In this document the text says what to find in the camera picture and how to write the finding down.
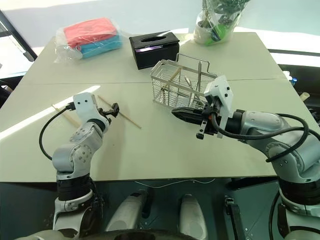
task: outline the folded towel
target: folded towel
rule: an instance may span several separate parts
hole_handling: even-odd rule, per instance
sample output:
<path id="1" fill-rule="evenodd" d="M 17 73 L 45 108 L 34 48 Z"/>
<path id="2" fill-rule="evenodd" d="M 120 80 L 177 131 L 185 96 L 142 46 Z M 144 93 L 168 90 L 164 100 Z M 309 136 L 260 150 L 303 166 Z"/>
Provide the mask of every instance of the folded towel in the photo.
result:
<path id="1" fill-rule="evenodd" d="M 122 41 L 119 35 L 115 35 L 106 40 L 97 41 L 90 44 L 76 46 L 76 49 L 82 53 L 82 58 L 89 58 L 110 50 L 118 49 L 122 46 Z"/>
<path id="2" fill-rule="evenodd" d="M 117 34 L 116 27 L 108 18 L 105 17 L 67 26 L 63 31 L 67 44 L 71 48 L 106 40 Z"/>

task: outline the metal basket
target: metal basket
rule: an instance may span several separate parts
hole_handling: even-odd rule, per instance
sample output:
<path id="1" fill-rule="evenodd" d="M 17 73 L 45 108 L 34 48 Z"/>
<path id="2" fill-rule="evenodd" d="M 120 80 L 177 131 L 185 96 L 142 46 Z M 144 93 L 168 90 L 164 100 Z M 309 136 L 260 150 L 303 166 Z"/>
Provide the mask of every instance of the metal basket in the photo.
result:
<path id="1" fill-rule="evenodd" d="M 198 61 L 198 69 L 192 69 L 178 63 L 179 56 Z M 206 72 L 202 63 L 207 63 Z M 217 75 L 209 72 L 210 62 L 181 53 L 176 60 L 161 60 L 151 70 L 153 100 L 170 108 L 203 108 L 206 104 L 204 91 L 209 82 Z"/>

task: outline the white table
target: white table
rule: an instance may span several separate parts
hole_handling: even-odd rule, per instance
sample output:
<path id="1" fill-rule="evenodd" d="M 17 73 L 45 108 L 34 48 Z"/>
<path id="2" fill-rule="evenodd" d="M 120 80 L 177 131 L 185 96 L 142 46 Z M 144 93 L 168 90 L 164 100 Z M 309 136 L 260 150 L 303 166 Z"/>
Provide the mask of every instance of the white table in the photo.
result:
<path id="1" fill-rule="evenodd" d="M 189 35 L 179 37 L 180 52 L 210 60 L 211 71 L 229 77 L 234 110 L 297 115 L 320 132 L 255 33 L 237 33 L 232 41 L 211 47 L 185 41 Z M 91 162 L 94 180 L 275 175 L 257 150 L 226 137 L 206 135 L 198 140 L 199 126 L 179 120 L 166 106 L 154 103 L 150 68 L 137 70 L 128 46 L 71 65 L 53 64 L 53 51 L 50 42 L 0 110 L 0 182 L 56 180 L 51 161 L 38 145 L 40 130 L 55 113 L 51 104 L 88 89 L 110 103 L 117 102 L 120 111 L 142 127 L 120 115 L 112 120 Z M 97 102 L 110 108 L 98 98 Z M 75 112 L 69 114 L 78 119 Z M 44 134 L 46 151 L 52 155 L 75 130 L 66 118 L 57 118 Z"/>
<path id="2" fill-rule="evenodd" d="M 96 84 L 18 86 L 0 111 L 3 138 L 0 140 L 0 182 L 55 181 L 55 169 L 39 149 L 40 130 L 53 115 L 51 104 L 92 86 Z M 151 83 L 102 83 L 98 86 L 94 94 L 111 103 L 118 102 L 120 111 L 142 129 L 120 115 L 112 119 L 103 145 L 91 162 L 94 180 L 275 175 L 272 165 L 265 162 L 266 157 L 248 145 L 227 137 L 218 139 L 206 135 L 204 140 L 196 139 L 199 126 L 179 120 L 166 106 L 152 101 Z M 289 113 L 303 117 L 310 128 L 319 130 L 284 78 L 231 81 L 230 86 L 234 92 L 234 109 Z M 101 107 L 109 108 L 101 100 L 97 102 Z M 22 129 L 15 131 L 15 127 L 10 128 L 44 110 L 48 114 L 44 113 L 42 118 L 33 122 L 29 120 L 31 123 Z M 74 112 L 70 115 L 78 119 Z M 75 130 L 63 116 L 56 119 L 44 134 L 43 144 L 47 152 L 52 155 L 55 148 L 66 143 Z"/>
<path id="3" fill-rule="evenodd" d="M 208 60 L 210 72 L 232 80 L 277 79 L 284 75 L 256 33 L 236 32 L 231 41 L 202 46 L 190 40 L 191 34 L 177 34 L 180 53 Z M 150 83 L 150 68 L 138 70 L 128 39 L 121 49 L 80 60 L 76 63 L 54 63 L 52 39 L 26 73 L 20 85 L 79 83 Z M 197 62 L 181 59 L 182 64 L 197 69 Z"/>

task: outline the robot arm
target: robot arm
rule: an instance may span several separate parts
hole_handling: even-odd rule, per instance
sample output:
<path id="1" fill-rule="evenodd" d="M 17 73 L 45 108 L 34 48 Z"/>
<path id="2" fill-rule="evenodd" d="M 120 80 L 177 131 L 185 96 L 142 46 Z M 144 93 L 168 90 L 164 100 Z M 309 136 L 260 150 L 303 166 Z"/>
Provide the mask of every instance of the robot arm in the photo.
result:
<path id="1" fill-rule="evenodd" d="M 73 103 L 82 125 L 52 156 L 58 192 L 53 230 L 78 238 L 90 234 L 102 214 L 102 200 L 90 178 L 91 159 L 110 127 L 111 119 L 107 116 L 116 117 L 119 106 L 114 103 L 111 110 L 103 111 L 88 92 L 75 95 Z"/>
<path id="2" fill-rule="evenodd" d="M 290 127 L 282 117 L 290 116 L 287 114 L 280 116 L 242 110 L 231 112 L 233 94 L 224 76 L 209 83 L 204 96 L 207 100 L 204 109 L 179 107 L 172 110 L 172 113 L 185 122 L 200 125 L 196 134 L 198 139 L 203 139 L 204 134 L 218 134 L 218 137 L 219 134 L 226 135 L 264 153 L 272 160 L 273 169 L 279 177 L 282 204 L 278 208 L 282 209 L 279 209 L 278 223 L 281 235 L 285 237 L 291 231 L 306 229 L 319 234 L 319 134 L 309 131 L 308 125 L 307 129 Z M 301 142 L 304 134 L 302 130 L 307 130 L 305 140 L 293 149 L 294 145 Z"/>

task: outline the tissue box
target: tissue box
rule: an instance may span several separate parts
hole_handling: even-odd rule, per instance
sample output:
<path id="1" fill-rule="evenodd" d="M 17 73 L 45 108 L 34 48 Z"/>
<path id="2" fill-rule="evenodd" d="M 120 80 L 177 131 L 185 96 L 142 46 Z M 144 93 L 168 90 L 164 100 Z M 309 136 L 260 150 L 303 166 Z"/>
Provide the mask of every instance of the tissue box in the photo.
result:
<path id="1" fill-rule="evenodd" d="M 168 31 L 129 37 L 138 69 L 153 67 L 162 59 L 176 60 L 179 39 Z"/>

